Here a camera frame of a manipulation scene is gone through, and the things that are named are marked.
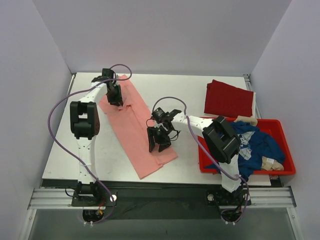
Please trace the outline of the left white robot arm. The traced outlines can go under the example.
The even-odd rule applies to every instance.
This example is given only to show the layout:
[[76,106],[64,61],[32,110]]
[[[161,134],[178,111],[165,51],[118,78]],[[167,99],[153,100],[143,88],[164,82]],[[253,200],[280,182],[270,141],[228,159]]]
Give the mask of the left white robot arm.
[[79,177],[75,193],[88,205],[95,206],[102,199],[102,193],[97,179],[95,166],[95,141],[100,132],[100,119],[97,104],[103,97],[110,105],[123,106],[121,87],[117,83],[116,73],[110,68],[104,68],[100,76],[91,81],[93,90],[78,101],[69,105],[70,129],[76,138],[79,163]]

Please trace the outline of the pink t shirt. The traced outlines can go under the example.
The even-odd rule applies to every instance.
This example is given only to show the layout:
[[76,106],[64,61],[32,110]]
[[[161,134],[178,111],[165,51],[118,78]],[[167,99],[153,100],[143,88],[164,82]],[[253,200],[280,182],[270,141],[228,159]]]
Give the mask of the pink t shirt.
[[124,80],[126,77],[122,75],[118,82],[123,105],[110,105],[107,98],[103,97],[99,107],[107,116],[138,177],[143,179],[175,160],[178,155],[172,147],[162,152],[149,152],[146,121],[151,112],[131,81]]

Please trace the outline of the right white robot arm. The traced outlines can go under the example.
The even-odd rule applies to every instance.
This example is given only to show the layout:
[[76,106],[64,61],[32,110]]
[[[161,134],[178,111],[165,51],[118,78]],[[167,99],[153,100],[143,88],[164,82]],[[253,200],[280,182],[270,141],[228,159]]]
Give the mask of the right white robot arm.
[[233,204],[240,197],[242,179],[238,167],[241,140],[223,116],[203,118],[174,109],[165,112],[157,108],[151,113],[155,126],[147,127],[149,152],[158,147],[161,153],[172,144],[172,132],[190,132],[198,146],[221,172],[222,200]]

